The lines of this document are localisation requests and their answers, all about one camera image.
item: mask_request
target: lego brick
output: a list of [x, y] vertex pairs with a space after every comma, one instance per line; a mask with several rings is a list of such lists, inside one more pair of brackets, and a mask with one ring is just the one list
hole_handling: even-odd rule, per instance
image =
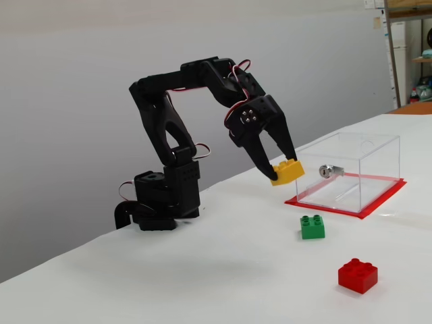
[[339, 269], [338, 277], [341, 286], [364, 294], [378, 282], [378, 268], [352, 259]]
[[278, 166], [273, 166], [273, 170], [277, 174], [276, 181], [270, 180], [274, 186], [289, 184], [304, 175], [302, 164], [300, 161], [295, 161], [294, 159], [282, 161]]
[[324, 222], [323, 218], [319, 215], [314, 217], [303, 216], [300, 218], [300, 224], [302, 226], [302, 239], [309, 240], [311, 238], [324, 238]]

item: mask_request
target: white wall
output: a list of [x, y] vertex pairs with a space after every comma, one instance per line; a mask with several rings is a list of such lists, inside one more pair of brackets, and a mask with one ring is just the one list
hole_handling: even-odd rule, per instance
[[[392, 109], [379, 13], [362, 1], [320, 14], [330, 1], [145, 2], [2, 3], [0, 281], [114, 230], [118, 184], [162, 169], [128, 92], [141, 77], [214, 55], [250, 58], [296, 146]], [[213, 149], [202, 189], [253, 167], [209, 91], [173, 100], [193, 139]], [[269, 157], [280, 154], [264, 140]]]

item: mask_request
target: green lego brick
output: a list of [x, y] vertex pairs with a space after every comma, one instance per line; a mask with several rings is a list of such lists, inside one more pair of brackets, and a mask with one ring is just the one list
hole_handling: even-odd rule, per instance
[[300, 218], [300, 224], [302, 225], [303, 240], [325, 237], [324, 222], [320, 215], [314, 217], [303, 216]]

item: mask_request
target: red lego brick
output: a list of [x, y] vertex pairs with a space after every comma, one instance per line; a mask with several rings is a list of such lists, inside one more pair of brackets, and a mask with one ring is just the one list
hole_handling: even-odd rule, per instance
[[339, 284], [345, 288], [364, 294], [378, 282], [378, 268], [371, 263], [352, 259], [339, 269]]

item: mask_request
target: clear plastic box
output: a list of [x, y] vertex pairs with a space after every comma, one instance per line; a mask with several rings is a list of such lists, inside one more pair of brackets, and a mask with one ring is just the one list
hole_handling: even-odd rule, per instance
[[[297, 158], [305, 171], [296, 180], [297, 201], [308, 205], [360, 213], [400, 180], [399, 136], [337, 133]], [[320, 173], [323, 166], [331, 171]]]

